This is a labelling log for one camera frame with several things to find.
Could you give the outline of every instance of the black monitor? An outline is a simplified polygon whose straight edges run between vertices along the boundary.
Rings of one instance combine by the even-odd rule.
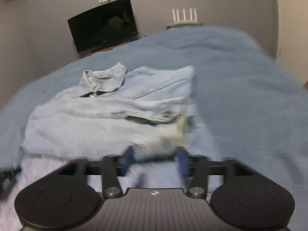
[[[78,52],[114,46],[137,34],[130,0],[108,2],[67,21]]]

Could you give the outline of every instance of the white circular logo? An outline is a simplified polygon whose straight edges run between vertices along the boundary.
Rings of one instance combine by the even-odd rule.
[[[151,195],[153,195],[153,196],[157,196],[157,195],[159,195],[160,193],[158,192],[158,191],[153,191],[153,192],[151,192]]]

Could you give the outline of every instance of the black circular cover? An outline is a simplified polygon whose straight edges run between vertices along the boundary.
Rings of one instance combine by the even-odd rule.
[[[88,185],[30,185],[15,199],[15,210],[24,226],[62,229],[76,226],[99,208],[101,198]]]
[[[275,229],[289,222],[295,207],[292,195],[283,187],[265,185],[222,185],[212,194],[216,215],[242,229]]]

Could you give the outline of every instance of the wall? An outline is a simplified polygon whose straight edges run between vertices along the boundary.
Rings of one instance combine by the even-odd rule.
[[[152,34],[172,22],[172,8],[196,7],[206,25],[239,28],[276,55],[276,0],[131,0],[138,30]],[[67,19],[98,6],[98,0],[25,0],[26,32],[45,74],[78,59]]]
[[[0,108],[41,75],[18,23],[17,7],[16,1],[0,1]]]
[[[304,84],[308,81],[308,0],[278,0],[277,61]]]

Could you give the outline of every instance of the bed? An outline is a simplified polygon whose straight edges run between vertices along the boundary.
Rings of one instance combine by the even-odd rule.
[[[21,163],[24,174],[17,181],[25,180],[24,175],[31,177],[27,183],[44,176],[32,175],[37,166],[44,166],[44,160],[35,165],[27,158],[21,160],[29,114],[59,91],[77,85],[84,70],[103,70],[117,62],[129,71],[140,66],[178,69],[193,65],[198,112],[211,137],[209,156],[235,157],[287,188],[296,203],[289,228],[306,230],[308,94],[254,39],[238,30],[185,27],[161,32],[80,59],[26,85],[0,114],[0,167]],[[52,169],[62,164],[58,161]],[[17,183],[1,210],[13,204],[21,189]],[[6,217],[13,214],[13,209],[7,211]],[[1,221],[0,229],[10,230]]]

